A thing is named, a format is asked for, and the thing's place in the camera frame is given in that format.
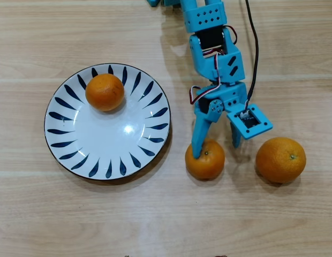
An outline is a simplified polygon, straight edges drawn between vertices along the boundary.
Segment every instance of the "wire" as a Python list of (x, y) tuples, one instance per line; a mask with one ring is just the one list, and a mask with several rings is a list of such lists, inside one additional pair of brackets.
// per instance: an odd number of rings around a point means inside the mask
[(236, 44), (237, 43), (237, 33), (236, 33), (236, 30), (232, 26), (230, 26), (230, 25), (224, 25), (223, 28), (225, 28), (225, 27), (230, 28), (233, 31), (233, 33), (235, 35), (234, 44)]
[(259, 62), (259, 39), (258, 39), (258, 35), (256, 34), (256, 31), (255, 31), (252, 14), (251, 14), (251, 8), (250, 8), (250, 4), (249, 4), (248, 0), (246, 0), (246, 5), (247, 5), (247, 11), (248, 11), (248, 18), (250, 20), (250, 24), (251, 24), (252, 31), (253, 31), (254, 38), (255, 38), (255, 61), (254, 61), (253, 80), (251, 83), (250, 91), (248, 92), (247, 101), (245, 103), (245, 110), (247, 110), (248, 103), (253, 95), (253, 91), (254, 91), (254, 87), (255, 87), (255, 83), (256, 83), (256, 74), (258, 72), (258, 62)]
[(220, 52), (218, 52), (216, 55), (215, 55), (215, 58), (214, 58), (214, 64), (215, 64), (215, 69), (217, 70), (217, 75), (218, 75), (218, 78), (217, 78), (217, 86), (211, 88), (211, 89), (208, 89), (206, 91), (204, 91), (203, 93), (201, 93), (199, 96), (197, 96), (195, 99), (193, 99), (193, 89), (201, 89), (200, 87), (198, 86), (192, 86), (190, 88), (190, 103), (191, 104), (195, 104), (198, 100), (200, 100), (202, 97), (204, 97), (205, 95), (217, 90), (220, 85), (221, 85), (221, 78), (220, 78), (220, 72), (219, 72), (219, 66), (218, 66), (218, 55), (220, 54)]

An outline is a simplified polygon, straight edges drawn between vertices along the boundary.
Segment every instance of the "orange on plate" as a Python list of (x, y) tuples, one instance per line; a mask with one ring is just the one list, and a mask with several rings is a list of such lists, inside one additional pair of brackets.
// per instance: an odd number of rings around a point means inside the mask
[(303, 147), (290, 138), (272, 138), (266, 141), (256, 155), (258, 171), (269, 181), (288, 183), (305, 169)]
[(197, 179), (214, 179), (221, 174), (225, 161), (223, 148), (214, 140), (206, 140), (198, 159), (192, 155), (192, 145), (185, 154), (189, 173)]
[(85, 96), (95, 109), (111, 111), (122, 103), (124, 86), (118, 77), (112, 74), (100, 74), (89, 82)]

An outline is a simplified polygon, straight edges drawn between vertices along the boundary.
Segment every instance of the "blue leaf pattern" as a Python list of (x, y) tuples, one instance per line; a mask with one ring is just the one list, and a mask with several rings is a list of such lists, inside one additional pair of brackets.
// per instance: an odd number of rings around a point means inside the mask
[(112, 165), (111, 165), (111, 160), (110, 160), (110, 164), (109, 164), (109, 167), (108, 167), (108, 171), (107, 171), (107, 173), (105, 174), (105, 177), (106, 177), (106, 178), (110, 178), (110, 177), (111, 177), (111, 174), (112, 174)]
[(127, 82), (127, 78), (128, 78), (127, 67), (124, 67), (123, 75), (122, 75), (123, 86), (125, 86), (125, 83)]
[(142, 98), (144, 98), (146, 95), (149, 94), (149, 92), (150, 92), (150, 91), (152, 90), (152, 88), (153, 88), (153, 84), (154, 84), (154, 81), (152, 81), (151, 83), (149, 83), (148, 87), (146, 88), (146, 90), (145, 90), (144, 94), (142, 95), (142, 97), (140, 98), (140, 100), (141, 100)]
[(66, 103), (64, 100), (62, 100), (61, 98), (59, 97), (56, 97), (55, 98), (55, 101), (57, 101), (58, 104), (62, 105), (63, 107), (66, 107), (66, 108), (69, 108), (69, 109), (72, 109), (72, 110), (75, 110), (75, 108), (73, 108), (72, 106), (70, 106), (68, 103)]
[(162, 138), (146, 138), (146, 139), (152, 141), (153, 143), (161, 143), (164, 141)]
[(62, 116), (62, 115), (60, 115), (60, 114), (58, 114), (57, 112), (54, 112), (54, 111), (50, 112), (49, 116), (52, 117), (52, 118), (54, 118), (54, 119), (63, 120), (63, 121), (65, 121), (65, 120), (72, 120), (72, 119), (69, 119), (69, 118), (67, 118), (65, 116)]
[(154, 156), (155, 154), (153, 153), (153, 152), (151, 152), (151, 151), (149, 151), (149, 150), (147, 150), (147, 149), (144, 149), (144, 148), (142, 148), (141, 146), (139, 146), (141, 149), (142, 149), (142, 151), (144, 151), (145, 152), (145, 154), (147, 154), (148, 156)]
[(88, 157), (89, 157), (89, 155), (87, 155), (87, 156), (84, 158), (84, 160), (82, 160), (82, 161), (81, 161), (80, 163), (78, 163), (76, 166), (73, 166), (73, 167), (71, 168), (71, 170), (79, 169), (81, 166), (83, 166), (84, 163), (86, 162), (86, 160), (87, 160)]
[(136, 159), (131, 153), (130, 156), (132, 157), (133, 163), (135, 165), (135, 167), (140, 168), (141, 167), (141, 162), (139, 162), (138, 159)]
[(77, 75), (77, 77), (78, 77), (78, 81), (79, 81), (80, 85), (85, 90), (86, 89), (86, 84), (85, 84), (84, 80), (82, 79), (82, 77), (79, 74)]
[(163, 116), (167, 112), (167, 110), (168, 110), (168, 108), (165, 107), (165, 108), (161, 109), (160, 111), (158, 111), (156, 114), (154, 114), (154, 115), (152, 115), (152, 116), (150, 116), (150, 117), (148, 117), (146, 119), (161, 117), (161, 116)]
[(119, 165), (119, 172), (121, 173), (122, 176), (125, 176), (125, 174), (127, 173), (127, 168), (124, 165), (124, 163), (122, 162), (122, 159), (120, 159), (121, 163)]
[(74, 131), (62, 131), (62, 130), (47, 130), (49, 133), (56, 134), (56, 135), (63, 135), (67, 133), (71, 133)]
[(68, 85), (64, 85), (65, 86), (65, 89), (66, 89), (66, 92), (71, 96), (73, 97), (74, 99), (77, 99), (78, 101), (82, 102), (83, 101), (81, 99), (79, 99), (79, 97), (77, 97), (77, 95), (75, 94), (75, 92), (72, 90), (72, 88), (70, 88), (70, 86)]
[(97, 161), (95, 167), (93, 167), (93, 169), (92, 169), (92, 170), (90, 171), (90, 173), (89, 173), (89, 177), (90, 177), (90, 178), (92, 178), (94, 175), (97, 174), (99, 164), (100, 164), (100, 160), (98, 159), (98, 161)]
[(141, 80), (141, 72), (139, 72), (139, 74), (136, 76), (135, 83), (134, 83), (134, 86), (133, 86), (133, 90), (132, 90), (132, 93), (130, 95), (133, 94), (136, 87), (140, 84), (140, 80)]
[(148, 129), (162, 130), (165, 127), (167, 127), (167, 125), (168, 125), (168, 123), (164, 123), (164, 124), (156, 125), (156, 126), (153, 126), (153, 127), (149, 127)]
[(56, 148), (62, 148), (62, 147), (66, 147), (68, 145), (70, 145), (71, 143), (75, 142), (75, 141), (69, 141), (69, 142), (62, 142), (62, 143), (53, 143), (52, 145), (50, 145), (51, 147), (56, 147)]
[(147, 105), (146, 107), (148, 107), (148, 106), (150, 106), (150, 105), (152, 105), (152, 104), (155, 104), (155, 103), (157, 103), (159, 100), (160, 100), (160, 98), (162, 97), (162, 93), (160, 93), (156, 98), (154, 98), (150, 103), (149, 103), (149, 105)]
[(95, 76), (98, 76), (97, 70), (95, 68), (92, 68), (91, 70), (92, 77), (94, 78)]
[(113, 74), (113, 75), (114, 75), (114, 71), (112, 70), (112, 67), (111, 67), (111, 65), (109, 65), (109, 68), (108, 68), (108, 73), (109, 73), (109, 74)]
[(78, 151), (76, 151), (76, 152), (74, 152), (74, 153), (72, 153), (72, 154), (66, 154), (66, 155), (64, 155), (64, 156), (61, 156), (61, 157), (59, 158), (59, 160), (67, 160), (67, 159), (70, 159), (70, 158), (72, 158), (73, 156), (75, 156), (80, 150), (81, 150), (81, 148), (80, 148)]

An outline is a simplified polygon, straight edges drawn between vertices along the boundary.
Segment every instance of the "white plate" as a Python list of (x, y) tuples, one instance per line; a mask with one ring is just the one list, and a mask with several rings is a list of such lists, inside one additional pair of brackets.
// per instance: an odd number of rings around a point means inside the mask
[[(116, 110), (95, 110), (85, 88), (97, 74), (122, 80), (125, 101)], [(109, 180), (129, 176), (161, 151), (170, 131), (170, 107), (160, 85), (123, 64), (88, 67), (65, 81), (47, 107), (44, 135), (54, 158), (76, 175)]]

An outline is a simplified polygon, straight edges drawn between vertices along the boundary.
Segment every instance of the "blue robotic arm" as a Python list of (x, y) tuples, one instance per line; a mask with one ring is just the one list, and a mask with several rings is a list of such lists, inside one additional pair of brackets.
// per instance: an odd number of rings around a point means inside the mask
[[(152, 6), (158, 1), (148, 0)], [(221, 0), (205, 0), (206, 5), (198, 7), (196, 0), (163, 0), (164, 5), (181, 4), (186, 30), (193, 33), (190, 48), (196, 71), (212, 82), (211, 85), (197, 91), (205, 94), (195, 103), (195, 128), (192, 137), (193, 156), (199, 158), (202, 144), (212, 122), (217, 122), (222, 112), (226, 111), (231, 121), (232, 142), (235, 147), (241, 137), (250, 139), (273, 128), (272, 123), (255, 105), (247, 105), (248, 97), (242, 55), (234, 45), (226, 26), (227, 17)], [(210, 49), (220, 55), (209, 56)]]

